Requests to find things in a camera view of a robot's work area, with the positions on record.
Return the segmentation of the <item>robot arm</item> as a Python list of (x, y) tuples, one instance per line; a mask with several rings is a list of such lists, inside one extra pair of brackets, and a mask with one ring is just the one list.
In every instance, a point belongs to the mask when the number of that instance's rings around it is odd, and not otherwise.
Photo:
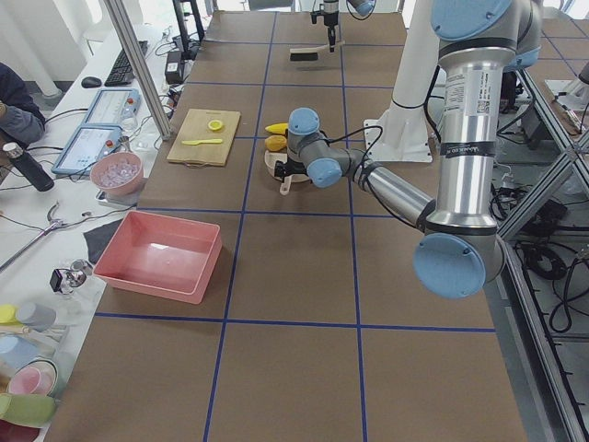
[[(346, 1), (345, 5), (359, 17), (364, 19), (368, 17), (375, 9), (376, 1), (369, 0), (351, 0)], [(330, 52), (335, 51), (336, 47), (336, 29), (339, 26), (340, 2), (338, 0), (315, 1), (312, 5), (311, 22), (316, 24), (320, 17), (323, 18), (323, 24), (327, 28), (328, 49)]]
[[(294, 110), (287, 158), (274, 176), (304, 174), (319, 188), (341, 178), (355, 182), (402, 221), (423, 233), (412, 259), (421, 283), (447, 298), (473, 295), (504, 263), (489, 212), (502, 77), (539, 55), (538, 1), (420, 1), (416, 4), (390, 107), (364, 127), (365, 150), (338, 149), (319, 129), (317, 113)], [(439, 184), (430, 196), (385, 167), (424, 145), (426, 100), (445, 72)]]

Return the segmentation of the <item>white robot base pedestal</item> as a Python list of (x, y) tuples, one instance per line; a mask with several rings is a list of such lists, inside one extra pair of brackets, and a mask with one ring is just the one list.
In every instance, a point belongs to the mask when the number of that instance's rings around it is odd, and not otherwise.
[(379, 162), (430, 163), (425, 101), (435, 82), (439, 39), (431, 24), (433, 2), (415, 4), (390, 105), (364, 122), (368, 156)]

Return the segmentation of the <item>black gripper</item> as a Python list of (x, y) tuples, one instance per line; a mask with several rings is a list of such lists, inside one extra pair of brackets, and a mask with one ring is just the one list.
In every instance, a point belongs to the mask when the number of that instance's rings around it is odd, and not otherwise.
[(306, 168), (303, 163), (297, 161), (277, 160), (274, 165), (273, 177), (278, 180), (285, 180), (291, 177), (292, 180), (307, 180)]
[(339, 25), (339, 10), (328, 11), (325, 9), (312, 10), (310, 12), (311, 22), (313, 25), (318, 23), (320, 17), (323, 18), (323, 24), (328, 27), (329, 51), (334, 52), (336, 46), (336, 30)]

